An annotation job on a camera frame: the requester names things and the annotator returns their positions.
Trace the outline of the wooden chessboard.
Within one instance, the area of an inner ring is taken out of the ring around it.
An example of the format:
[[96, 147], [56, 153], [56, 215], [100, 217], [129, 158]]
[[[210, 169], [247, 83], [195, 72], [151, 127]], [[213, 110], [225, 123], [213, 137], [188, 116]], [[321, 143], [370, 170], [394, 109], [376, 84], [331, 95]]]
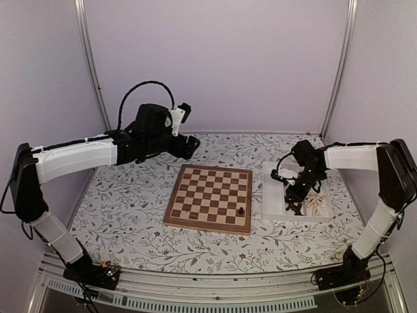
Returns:
[[[251, 170], [182, 165], [164, 215], [166, 226], [232, 235], [251, 233]], [[238, 210], [244, 208], [244, 216]]]

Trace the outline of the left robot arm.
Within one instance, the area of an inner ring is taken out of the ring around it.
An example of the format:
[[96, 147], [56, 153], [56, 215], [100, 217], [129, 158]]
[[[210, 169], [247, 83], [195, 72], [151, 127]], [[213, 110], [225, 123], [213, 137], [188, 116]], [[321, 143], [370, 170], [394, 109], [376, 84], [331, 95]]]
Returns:
[[84, 259], [87, 254], [82, 245], [49, 211], [41, 186], [79, 171], [141, 163], [161, 153], [190, 159], [200, 141], [183, 136], [179, 129], [191, 110], [186, 103], [171, 110], [157, 104], [142, 104], [136, 119], [125, 129], [47, 147], [21, 144], [7, 186], [12, 195], [13, 214], [40, 234], [66, 263], [72, 264], [71, 271], [76, 277], [83, 283], [92, 282], [97, 276], [96, 267]]

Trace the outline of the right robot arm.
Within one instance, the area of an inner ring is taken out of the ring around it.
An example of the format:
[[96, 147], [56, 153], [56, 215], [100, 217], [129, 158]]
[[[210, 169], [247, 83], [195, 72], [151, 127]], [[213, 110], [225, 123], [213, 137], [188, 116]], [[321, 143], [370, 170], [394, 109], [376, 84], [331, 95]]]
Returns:
[[361, 234], [344, 251], [325, 247], [329, 260], [346, 262], [337, 271], [342, 284], [351, 284], [362, 274], [360, 262], [367, 261], [389, 238], [393, 229], [400, 229], [405, 210], [416, 201], [416, 163], [402, 139], [390, 142], [335, 142], [314, 148], [302, 140], [290, 150], [300, 172], [278, 164], [275, 173], [285, 186], [285, 201], [301, 203], [311, 190], [320, 191], [329, 170], [370, 171], [378, 175], [376, 207]]

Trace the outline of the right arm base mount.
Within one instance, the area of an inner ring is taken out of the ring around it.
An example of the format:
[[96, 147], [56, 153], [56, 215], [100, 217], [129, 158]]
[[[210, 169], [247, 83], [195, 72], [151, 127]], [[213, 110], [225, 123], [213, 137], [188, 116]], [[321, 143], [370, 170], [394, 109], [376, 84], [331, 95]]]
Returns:
[[369, 257], [360, 259], [349, 247], [343, 254], [342, 264], [326, 269], [318, 269], [312, 274], [319, 291], [348, 286], [365, 282], [364, 287], [356, 285], [336, 292], [336, 299], [345, 306], [356, 305], [367, 288], [367, 281], [371, 278], [369, 272]]

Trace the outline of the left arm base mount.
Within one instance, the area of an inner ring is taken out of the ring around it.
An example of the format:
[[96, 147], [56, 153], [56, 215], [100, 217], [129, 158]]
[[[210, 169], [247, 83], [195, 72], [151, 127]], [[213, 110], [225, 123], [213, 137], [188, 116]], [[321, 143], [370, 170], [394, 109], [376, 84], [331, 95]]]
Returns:
[[90, 256], [82, 255], [74, 263], [66, 262], [65, 267], [63, 276], [83, 285], [115, 290], [119, 282], [120, 267], [110, 261], [95, 264]]

